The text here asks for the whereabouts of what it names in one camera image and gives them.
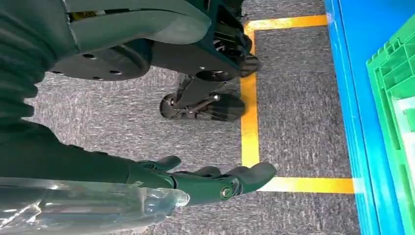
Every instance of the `yellow floor tape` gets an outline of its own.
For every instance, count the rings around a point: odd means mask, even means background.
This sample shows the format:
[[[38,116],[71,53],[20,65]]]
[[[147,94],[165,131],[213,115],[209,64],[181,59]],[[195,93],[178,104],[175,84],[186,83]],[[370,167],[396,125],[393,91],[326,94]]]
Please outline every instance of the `yellow floor tape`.
[[[249,22],[245,33],[253,42],[251,53],[255,54],[255,31],[324,25],[327,25],[326,15],[259,20]],[[260,161],[256,73],[241,79],[241,96],[247,106],[241,118],[242,165],[251,167]],[[338,178],[274,177],[259,191],[354,193],[352,179]]]

